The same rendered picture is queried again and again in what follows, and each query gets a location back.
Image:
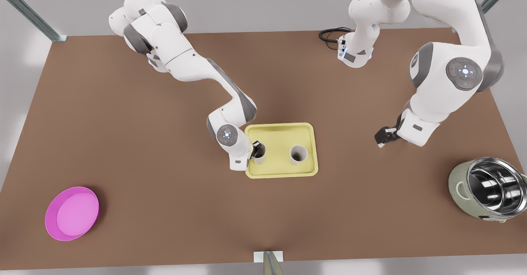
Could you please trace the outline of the white IKEA cup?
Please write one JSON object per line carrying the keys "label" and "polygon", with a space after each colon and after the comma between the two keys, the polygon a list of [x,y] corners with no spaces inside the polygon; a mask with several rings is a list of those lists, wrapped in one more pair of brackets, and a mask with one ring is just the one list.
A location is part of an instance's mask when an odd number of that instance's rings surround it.
{"label": "white IKEA cup", "polygon": [[252,144],[253,150],[251,159],[257,164],[261,165],[265,162],[266,146],[259,141],[255,141]]}
{"label": "white IKEA cup", "polygon": [[303,145],[294,145],[289,151],[289,162],[291,165],[298,165],[308,159],[308,150]]}

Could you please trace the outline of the yellow rectangular tray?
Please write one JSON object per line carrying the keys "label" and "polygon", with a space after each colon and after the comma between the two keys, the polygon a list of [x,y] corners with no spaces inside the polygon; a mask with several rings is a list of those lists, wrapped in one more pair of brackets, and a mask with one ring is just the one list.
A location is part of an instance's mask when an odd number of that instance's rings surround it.
{"label": "yellow rectangular tray", "polygon": [[[265,162],[257,165],[250,161],[245,174],[251,179],[278,179],[314,176],[318,173],[318,160],[314,128],[309,123],[255,124],[245,129],[248,138],[266,146]],[[294,145],[308,150],[308,159],[298,165],[289,162],[289,151]]]}

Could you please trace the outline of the green pot with steel interior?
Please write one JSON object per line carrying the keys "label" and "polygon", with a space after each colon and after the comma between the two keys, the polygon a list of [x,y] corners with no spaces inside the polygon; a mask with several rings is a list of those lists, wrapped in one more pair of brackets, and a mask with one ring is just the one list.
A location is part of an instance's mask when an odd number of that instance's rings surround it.
{"label": "green pot with steel interior", "polygon": [[474,218],[504,223],[527,211],[527,175],[499,158],[457,165],[448,188],[455,204]]}

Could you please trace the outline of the pink round bowl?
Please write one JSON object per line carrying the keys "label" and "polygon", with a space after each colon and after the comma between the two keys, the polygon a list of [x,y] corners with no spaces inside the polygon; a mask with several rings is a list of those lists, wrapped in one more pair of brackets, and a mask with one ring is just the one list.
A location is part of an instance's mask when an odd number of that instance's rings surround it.
{"label": "pink round bowl", "polygon": [[89,188],[76,186],[59,193],[49,204],[44,224],[47,233],[58,241],[72,241],[96,224],[100,204]]}

